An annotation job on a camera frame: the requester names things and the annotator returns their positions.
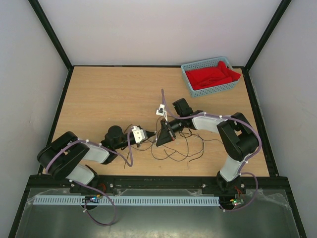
black frame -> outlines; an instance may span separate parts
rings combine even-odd
[[[236,66],[234,68],[241,68],[244,76],[247,92],[249,95],[253,115],[256,121],[256,125],[258,128],[259,135],[263,141],[263,151],[265,156],[265,161],[267,165],[267,169],[269,172],[269,177],[258,177],[259,187],[263,189],[283,189],[287,194],[288,201],[293,210],[294,219],[296,222],[296,226],[298,232],[301,237],[306,237],[306,233],[300,219],[297,206],[294,200],[294,196],[288,182],[287,177],[280,177],[278,173],[278,169],[275,163],[275,159],[272,153],[272,149],[269,143],[269,139],[266,133],[264,121],[262,118],[261,110],[259,108],[259,104],[256,98],[256,94],[253,89],[253,85],[249,76],[249,71],[259,56],[261,50],[272,34],[273,30],[277,26],[279,20],[282,15],[286,11],[288,5],[291,0],[282,0],[279,7],[277,8],[274,16],[269,22],[266,30],[264,31],[262,37],[260,38],[257,46],[255,47],[252,55],[250,56],[247,64],[245,66]],[[47,19],[42,7],[40,6],[38,0],[29,0],[30,5],[38,16],[40,22],[42,23],[44,29],[46,30],[49,38],[54,44],[57,52],[59,53],[61,59],[63,60],[66,68],[68,69],[68,75],[65,81],[64,89],[58,104],[58,108],[53,120],[52,128],[48,137],[47,144],[50,144],[53,139],[53,135],[57,126],[57,121],[63,106],[63,102],[67,93],[68,85],[76,65],[72,65],[67,54],[65,53],[57,35],[55,34],[49,20]],[[180,67],[180,65],[173,66],[165,66],[165,65],[95,65],[95,66],[123,66],[123,67]],[[18,225],[20,219],[22,217],[23,209],[25,206],[25,202],[29,195],[31,188],[62,188],[69,187],[70,183],[66,179],[63,181],[53,180],[51,176],[42,174],[43,167],[39,167],[39,171],[37,175],[30,176],[28,183],[26,185],[25,191],[23,193],[18,211],[16,213],[16,217],[14,219],[9,237],[15,237],[16,231],[18,229]],[[101,181],[108,185],[107,192],[112,193],[113,189],[118,185],[120,188],[167,188],[167,189],[202,189],[203,193],[206,194],[214,194],[216,196],[228,196],[227,194],[222,193],[218,190],[216,185],[216,177],[149,177],[149,176],[100,176]],[[251,177],[243,177],[243,183],[245,185],[245,189],[254,189],[255,181]]]

wooden surface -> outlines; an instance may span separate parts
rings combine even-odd
[[[195,110],[203,110],[211,114],[232,115],[241,112],[255,127],[247,90],[241,76],[240,82],[233,90],[200,98],[191,98],[182,79],[180,68],[150,67],[75,67],[66,98],[58,120],[54,139],[66,131],[73,131],[82,139],[100,142],[112,125],[119,125],[123,130],[130,124],[154,131],[158,116],[156,109],[161,103],[161,88],[165,90],[168,106],[173,110],[172,103],[185,98]],[[205,140],[220,139],[219,134],[207,131],[193,131]],[[202,149],[202,141],[192,136],[188,138],[189,155]],[[187,154],[184,138],[177,135],[174,142],[167,146]],[[146,149],[150,143],[144,143],[140,149]],[[153,147],[157,158],[166,157],[173,152],[164,147]],[[127,149],[119,150],[125,156]],[[126,166],[121,157],[117,157],[109,165],[82,161],[91,166],[100,175],[143,175],[143,176],[216,176],[226,159],[223,145],[217,141],[205,142],[204,155],[189,157],[182,162],[170,158],[156,160],[151,150],[137,151],[132,149],[133,167]],[[176,160],[184,156],[173,154]],[[252,158],[243,171],[257,176],[268,176],[263,152]]]

plastic basket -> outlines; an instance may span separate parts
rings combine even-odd
[[[183,79],[187,85],[187,88],[192,98],[197,98],[197,97],[201,97],[201,96],[205,96],[205,95],[209,95],[213,93],[219,93],[219,92],[230,90],[234,88],[234,86],[236,86],[236,84],[239,82],[239,81],[235,81],[232,83],[227,83],[227,84],[210,87],[210,88],[204,88],[200,90],[193,89],[186,75],[186,71],[190,71],[190,70],[194,70],[198,68],[216,67],[219,61],[223,61],[229,69],[233,70],[233,68],[229,64],[229,61],[227,60],[226,57],[217,57],[217,58],[202,60],[202,61],[198,61],[194,63],[187,63],[181,66],[182,72],[183,72]]]

gray wall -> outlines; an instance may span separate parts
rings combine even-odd
[[[74,64],[245,65],[280,0],[39,0]]]
[[[0,237],[39,167],[67,70],[26,0],[0,0]]]
[[[278,169],[316,237],[317,1],[294,0],[251,70]]]

red fabric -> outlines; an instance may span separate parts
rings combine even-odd
[[[186,75],[194,90],[231,83],[240,78],[240,74],[228,69],[223,61],[219,61],[217,67],[186,71]]]

